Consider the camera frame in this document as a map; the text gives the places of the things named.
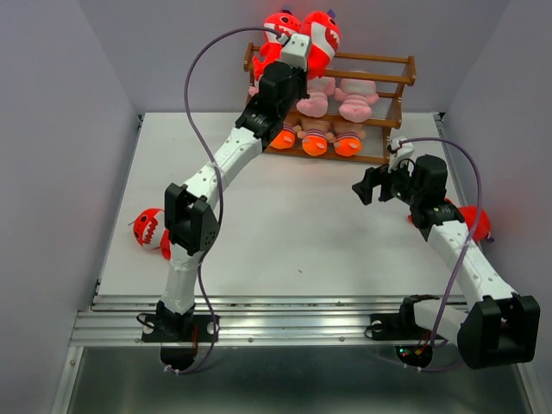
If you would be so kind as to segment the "boy doll black hair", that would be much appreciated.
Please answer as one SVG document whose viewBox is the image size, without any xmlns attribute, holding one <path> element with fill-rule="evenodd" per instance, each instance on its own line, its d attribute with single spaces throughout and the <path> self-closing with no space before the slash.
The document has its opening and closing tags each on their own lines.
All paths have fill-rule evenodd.
<svg viewBox="0 0 552 414">
<path fill-rule="evenodd" d="M 297 133 L 302 130 L 302 127 L 285 123 L 282 130 L 270 143 L 270 147 L 277 150 L 292 148 L 295 145 Z"/>
</svg>

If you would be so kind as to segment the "pink pig plush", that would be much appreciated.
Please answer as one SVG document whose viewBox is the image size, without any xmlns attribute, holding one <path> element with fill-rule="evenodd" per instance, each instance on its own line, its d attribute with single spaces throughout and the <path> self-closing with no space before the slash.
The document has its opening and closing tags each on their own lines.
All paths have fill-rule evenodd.
<svg viewBox="0 0 552 414">
<path fill-rule="evenodd" d="M 248 94 L 252 97 L 259 92 L 259 87 L 255 85 L 250 85 L 248 88 Z"/>
<path fill-rule="evenodd" d="M 311 79 L 307 85 L 308 98 L 297 102 L 297 110 L 305 115 L 320 118 L 326 115 L 329 106 L 329 96 L 334 94 L 336 80 L 331 77 Z"/>
<path fill-rule="evenodd" d="M 379 95 L 372 80 L 342 78 L 335 88 L 334 98 L 340 102 L 338 112 L 345 120 L 364 123 L 371 117 Z"/>
</svg>

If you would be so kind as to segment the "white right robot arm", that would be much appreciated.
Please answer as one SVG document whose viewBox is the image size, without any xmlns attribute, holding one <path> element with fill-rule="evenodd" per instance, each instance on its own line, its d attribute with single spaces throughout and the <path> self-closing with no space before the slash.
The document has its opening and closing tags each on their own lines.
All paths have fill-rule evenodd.
<svg viewBox="0 0 552 414">
<path fill-rule="evenodd" d="M 464 216 L 446 197 L 447 179 L 446 162 L 423 155 L 413 168 L 407 161 L 370 167 L 352 186 L 364 205 L 379 188 L 381 202 L 396 198 L 409 206 L 412 223 L 451 270 L 467 303 L 461 312 L 448 306 L 446 298 L 412 295 L 396 313 L 373 314 L 368 331 L 376 341 L 414 340 L 428 333 L 455 345 L 472 369 L 530 362 L 540 306 L 506 283 L 468 239 Z"/>
</svg>

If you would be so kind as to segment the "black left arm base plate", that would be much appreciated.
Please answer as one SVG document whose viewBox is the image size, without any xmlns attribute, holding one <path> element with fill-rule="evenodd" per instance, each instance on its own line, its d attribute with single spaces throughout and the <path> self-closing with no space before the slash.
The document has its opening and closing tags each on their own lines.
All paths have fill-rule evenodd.
<svg viewBox="0 0 552 414">
<path fill-rule="evenodd" d="M 211 315 L 194 315 L 191 325 L 180 332 L 163 326 L 157 315 L 140 313 L 136 320 L 142 327 L 141 341 L 145 343 L 196 343 L 218 341 L 218 328 Z"/>
</svg>

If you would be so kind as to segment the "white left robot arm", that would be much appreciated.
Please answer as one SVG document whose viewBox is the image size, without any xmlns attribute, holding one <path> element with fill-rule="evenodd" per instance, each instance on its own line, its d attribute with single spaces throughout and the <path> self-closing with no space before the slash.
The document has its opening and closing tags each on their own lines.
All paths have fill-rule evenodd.
<svg viewBox="0 0 552 414">
<path fill-rule="evenodd" d="M 305 67 L 274 61 L 230 130 L 229 137 L 182 185 L 165 190 L 165 225 L 171 259 L 166 289 L 147 327 L 161 340 L 184 342 L 194 330 L 194 289 L 202 257 L 214 245 L 220 223 L 214 209 L 241 170 L 264 152 L 283 128 L 294 104 L 307 96 Z"/>
</svg>

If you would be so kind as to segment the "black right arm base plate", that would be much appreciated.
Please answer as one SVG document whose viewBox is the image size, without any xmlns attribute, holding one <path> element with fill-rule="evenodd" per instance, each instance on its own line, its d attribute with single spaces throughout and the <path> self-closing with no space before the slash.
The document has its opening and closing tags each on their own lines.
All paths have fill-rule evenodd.
<svg viewBox="0 0 552 414">
<path fill-rule="evenodd" d="M 428 330 L 415 324 L 413 317 L 399 313 L 373 313 L 365 328 L 365 337 L 374 341 L 418 341 L 429 337 Z"/>
</svg>

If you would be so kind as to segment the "boy doll from corner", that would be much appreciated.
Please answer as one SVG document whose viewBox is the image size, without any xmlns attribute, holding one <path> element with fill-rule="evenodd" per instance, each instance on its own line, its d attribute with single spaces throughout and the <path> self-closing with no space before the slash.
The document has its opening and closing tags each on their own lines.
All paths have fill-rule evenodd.
<svg viewBox="0 0 552 414">
<path fill-rule="evenodd" d="M 342 157 L 352 157 L 362 150 L 362 141 L 366 137 L 364 126 L 351 122 L 335 122 L 333 124 L 335 152 Z"/>
</svg>

